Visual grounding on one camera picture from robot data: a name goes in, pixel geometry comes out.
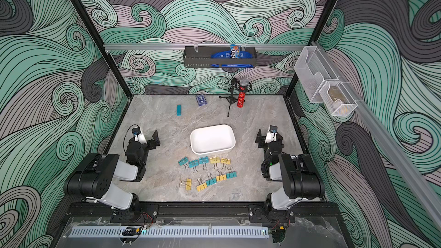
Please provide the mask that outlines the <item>teal binder clip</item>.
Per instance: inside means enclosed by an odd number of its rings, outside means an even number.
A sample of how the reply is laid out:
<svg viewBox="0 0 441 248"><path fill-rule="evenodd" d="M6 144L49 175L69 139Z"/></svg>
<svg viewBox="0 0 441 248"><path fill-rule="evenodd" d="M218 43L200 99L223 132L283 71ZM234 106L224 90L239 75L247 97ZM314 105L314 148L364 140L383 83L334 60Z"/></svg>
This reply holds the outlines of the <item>teal binder clip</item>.
<svg viewBox="0 0 441 248"><path fill-rule="evenodd" d="M190 167L190 168L192 168L192 170L193 170L193 172L194 173L196 173L198 170L197 170L197 167L199 166L199 160L192 160L192 161L189 161L188 162L188 166Z"/></svg>
<svg viewBox="0 0 441 248"><path fill-rule="evenodd" d="M237 172L233 170L232 166L227 168L226 179L233 179L237 177Z"/></svg>
<svg viewBox="0 0 441 248"><path fill-rule="evenodd" d="M178 161L178 164L179 164L180 166L183 166L183 167L185 167L185 168L188 168L188 167L189 167L189 166L188 166L188 162L189 162L188 157L183 157L181 160Z"/></svg>
<svg viewBox="0 0 441 248"><path fill-rule="evenodd" d="M205 184L208 187L217 183L217 178L216 177L212 177L211 175L208 175L207 177L208 177L208 179L206 180Z"/></svg>
<svg viewBox="0 0 441 248"><path fill-rule="evenodd" d="M203 169L203 170L206 170L206 169L207 169L207 165L209 164L210 160L209 160L209 158L206 156L206 157L200 157L200 158L198 159L198 162L199 162L199 165L202 166L202 169Z"/></svg>

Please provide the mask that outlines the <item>white plastic storage box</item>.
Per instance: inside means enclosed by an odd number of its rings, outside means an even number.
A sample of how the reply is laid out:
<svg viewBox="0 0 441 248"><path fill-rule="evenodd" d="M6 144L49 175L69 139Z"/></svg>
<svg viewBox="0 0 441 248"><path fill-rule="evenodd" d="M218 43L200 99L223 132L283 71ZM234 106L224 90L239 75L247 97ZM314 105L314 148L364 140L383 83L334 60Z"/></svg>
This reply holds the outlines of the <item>white plastic storage box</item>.
<svg viewBox="0 0 441 248"><path fill-rule="evenodd" d="M230 152L236 145L236 139L232 127L223 124L193 130L190 143L196 155L213 156Z"/></svg>

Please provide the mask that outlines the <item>yellow binder clip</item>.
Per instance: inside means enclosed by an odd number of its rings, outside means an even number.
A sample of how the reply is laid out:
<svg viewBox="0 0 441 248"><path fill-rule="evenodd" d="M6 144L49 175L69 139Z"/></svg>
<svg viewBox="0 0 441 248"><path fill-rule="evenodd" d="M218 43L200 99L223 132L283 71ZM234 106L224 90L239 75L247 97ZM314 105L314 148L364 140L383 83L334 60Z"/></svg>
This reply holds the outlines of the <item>yellow binder clip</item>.
<svg viewBox="0 0 441 248"><path fill-rule="evenodd" d="M220 157L212 157L209 160L210 160L210 164L213 165L214 169L218 169L218 163L220 163L221 158Z"/></svg>
<svg viewBox="0 0 441 248"><path fill-rule="evenodd" d="M217 182L221 182L221 181L227 180L227 176L225 174L223 174L223 172L221 170L218 170L218 174L216 176L216 180L217 180Z"/></svg>
<svg viewBox="0 0 441 248"><path fill-rule="evenodd" d="M186 178L180 180L179 187L183 187L186 191L190 191L191 186L192 186L192 179Z"/></svg>
<svg viewBox="0 0 441 248"><path fill-rule="evenodd" d="M222 164L222 169L226 169L231 164L231 159L221 158L220 163Z"/></svg>
<svg viewBox="0 0 441 248"><path fill-rule="evenodd" d="M196 186L196 190L198 192L201 192L203 190L205 190L207 188L207 183L203 182L201 179L197 179L197 186Z"/></svg>

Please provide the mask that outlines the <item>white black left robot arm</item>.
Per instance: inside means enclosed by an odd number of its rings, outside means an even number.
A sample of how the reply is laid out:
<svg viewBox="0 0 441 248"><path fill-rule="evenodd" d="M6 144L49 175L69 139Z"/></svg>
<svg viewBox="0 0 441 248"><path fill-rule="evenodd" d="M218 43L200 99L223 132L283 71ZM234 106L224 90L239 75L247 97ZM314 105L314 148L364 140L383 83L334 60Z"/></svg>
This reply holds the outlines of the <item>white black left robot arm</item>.
<svg viewBox="0 0 441 248"><path fill-rule="evenodd" d="M154 131L150 140L137 125L133 125L130 131L132 138L125 150L125 161L121 161L118 154L89 153L65 180L64 193L117 210L134 208L138 196L116 186L113 179L140 182L147 170L149 152L159 147L161 142L158 131Z"/></svg>

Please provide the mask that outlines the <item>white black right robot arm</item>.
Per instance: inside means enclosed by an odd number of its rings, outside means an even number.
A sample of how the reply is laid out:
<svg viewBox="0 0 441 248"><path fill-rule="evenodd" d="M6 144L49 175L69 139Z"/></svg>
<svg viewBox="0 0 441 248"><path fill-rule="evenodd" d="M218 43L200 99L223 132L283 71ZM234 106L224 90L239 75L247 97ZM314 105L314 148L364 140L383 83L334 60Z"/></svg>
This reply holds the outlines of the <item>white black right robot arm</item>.
<svg viewBox="0 0 441 248"><path fill-rule="evenodd" d="M259 130L255 143L263 150L263 178L282 183L280 189L267 196L264 206L266 212L287 211L300 202L324 198L325 186L311 156L283 152L283 137L277 126L269 126L266 134Z"/></svg>

